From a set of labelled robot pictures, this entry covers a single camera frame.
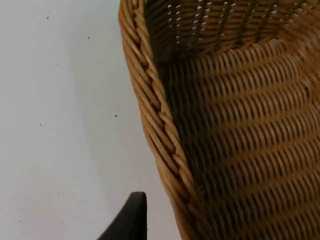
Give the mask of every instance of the tan wicker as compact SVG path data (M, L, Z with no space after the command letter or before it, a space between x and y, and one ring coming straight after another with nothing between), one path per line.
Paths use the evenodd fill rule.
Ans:
M320 2L121 0L119 22L181 238L319 240Z

